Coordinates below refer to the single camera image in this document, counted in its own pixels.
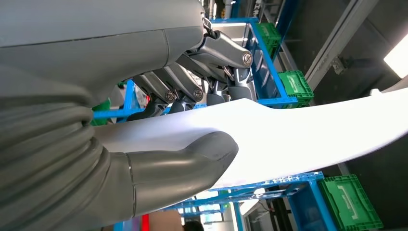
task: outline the white plastic sheet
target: white plastic sheet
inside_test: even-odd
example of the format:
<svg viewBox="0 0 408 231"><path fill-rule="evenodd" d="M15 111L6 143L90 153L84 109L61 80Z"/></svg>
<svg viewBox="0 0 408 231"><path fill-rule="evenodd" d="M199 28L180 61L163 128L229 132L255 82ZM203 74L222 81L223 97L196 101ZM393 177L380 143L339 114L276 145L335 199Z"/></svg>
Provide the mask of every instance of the white plastic sheet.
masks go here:
<svg viewBox="0 0 408 231"><path fill-rule="evenodd" d="M270 109L237 100L98 127L111 152L179 150L211 131L239 152L213 188L308 172L375 151L408 132L408 89L308 108Z"/></svg>

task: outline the metal screw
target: metal screw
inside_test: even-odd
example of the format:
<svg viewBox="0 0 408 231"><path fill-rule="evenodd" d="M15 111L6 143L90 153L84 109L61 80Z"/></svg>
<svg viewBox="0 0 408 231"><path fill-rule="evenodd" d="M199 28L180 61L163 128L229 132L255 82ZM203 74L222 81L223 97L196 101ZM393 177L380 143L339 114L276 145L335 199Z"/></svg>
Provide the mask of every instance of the metal screw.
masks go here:
<svg viewBox="0 0 408 231"><path fill-rule="evenodd" d="M203 90L201 90L200 88L196 88L193 94L194 97L197 98L198 100L201 100L203 98Z"/></svg>
<svg viewBox="0 0 408 231"><path fill-rule="evenodd" d="M249 52L245 52L242 56L242 61L245 66L250 66L252 64L252 55Z"/></svg>
<svg viewBox="0 0 408 231"><path fill-rule="evenodd" d="M175 96L175 94L173 92L168 91L168 92L166 92L166 99L169 102L173 102L176 99L176 96Z"/></svg>

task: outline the metal beam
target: metal beam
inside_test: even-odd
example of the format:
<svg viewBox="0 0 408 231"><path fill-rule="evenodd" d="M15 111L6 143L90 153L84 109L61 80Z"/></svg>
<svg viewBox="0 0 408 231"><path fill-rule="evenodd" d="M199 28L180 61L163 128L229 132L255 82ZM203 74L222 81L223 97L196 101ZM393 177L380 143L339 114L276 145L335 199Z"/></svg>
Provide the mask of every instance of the metal beam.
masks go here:
<svg viewBox="0 0 408 231"><path fill-rule="evenodd" d="M284 40L299 6L299 0L285 0L280 9L276 29Z"/></svg>
<svg viewBox="0 0 408 231"><path fill-rule="evenodd" d="M214 3L215 0L210 0L210 9L208 10L208 18L211 20L213 19L214 15L216 15L216 12L214 12Z"/></svg>
<svg viewBox="0 0 408 231"><path fill-rule="evenodd" d="M261 17L260 17L259 20L262 20L262 16L264 15L265 18L267 19L268 23L275 23L276 15L274 17L272 17L272 15L269 12L265 12L264 10L265 10L265 8L263 8L261 10L262 14L261 14Z"/></svg>
<svg viewBox="0 0 408 231"><path fill-rule="evenodd" d="M246 4L246 13L245 13L245 17L246 18L251 18L251 17L253 17L253 11L254 11L254 8L253 8L253 5L255 4L255 0L248 0L248 3Z"/></svg>
<svg viewBox="0 0 408 231"><path fill-rule="evenodd" d="M378 0L351 0L333 31L307 71L305 78L312 90L326 75L331 63L348 44Z"/></svg>
<svg viewBox="0 0 408 231"><path fill-rule="evenodd" d="M226 0L225 2L225 16L224 19L229 19L231 18L231 12L232 12L232 0Z"/></svg>
<svg viewBox="0 0 408 231"><path fill-rule="evenodd" d="M242 216L240 212L240 204L238 202L234 203L234 212L235 212L235 217L237 219L237 231L244 231L244 224L242 222Z"/></svg>
<svg viewBox="0 0 408 231"><path fill-rule="evenodd" d="M280 44L280 49L282 50L282 52L279 52L279 56L282 59L282 63L285 66L285 69L287 71L295 71L295 70L299 70L297 68L296 63L293 60L293 57L288 49L288 47L286 46L285 42L282 42Z"/></svg>
<svg viewBox="0 0 408 231"><path fill-rule="evenodd" d="M348 167L345 163L339 163L337 164L337 166L342 175L350 175L350 171L348 170Z"/></svg>

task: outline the green plastic crate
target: green plastic crate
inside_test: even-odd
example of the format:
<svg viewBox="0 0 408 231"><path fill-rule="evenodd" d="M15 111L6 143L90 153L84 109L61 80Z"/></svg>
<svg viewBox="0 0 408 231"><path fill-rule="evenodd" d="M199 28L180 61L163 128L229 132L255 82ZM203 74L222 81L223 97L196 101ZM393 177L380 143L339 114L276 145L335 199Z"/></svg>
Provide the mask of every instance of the green plastic crate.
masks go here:
<svg viewBox="0 0 408 231"><path fill-rule="evenodd" d="M383 227L356 175L325 178L319 187L339 231Z"/></svg>
<svg viewBox="0 0 408 231"><path fill-rule="evenodd" d="M307 84L303 73L301 71L287 71L278 74L288 97L296 97L298 101L295 104L285 105L283 108L309 106L309 102L315 97L315 94Z"/></svg>
<svg viewBox="0 0 408 231"><path fill-rule="evenodd" d="M261 34L261 38L267 47L269 55L272 55L278 47L281 36L273 23L259 23L257 29Z"/></svg>
<svg viewBox="0 0 408 231"><path fill-rule="evenodd" d="M107 99L103 103L95 106L92 108L92 111L97 112L97 111L107 111L111 108L111 101ZM93 119L90 124L92 126L101 126L101 125L106 125L108 123L108 119Z"/></svg>

